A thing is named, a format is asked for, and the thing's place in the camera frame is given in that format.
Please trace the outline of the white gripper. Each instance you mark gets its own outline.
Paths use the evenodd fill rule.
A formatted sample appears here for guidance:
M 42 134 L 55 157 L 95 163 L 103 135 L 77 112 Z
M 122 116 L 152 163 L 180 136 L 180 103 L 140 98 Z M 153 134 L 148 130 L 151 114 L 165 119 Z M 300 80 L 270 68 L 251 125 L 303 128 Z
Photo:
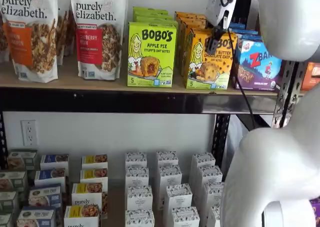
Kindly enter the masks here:
M 205 28 L 211 31 L 211 37 L 206 46 L 207 53 L 215 53 L 219 41 L 225 30 L 221 27 L 229 27 L 237 0 L 208 0 L 205 17 L 210 24 Z

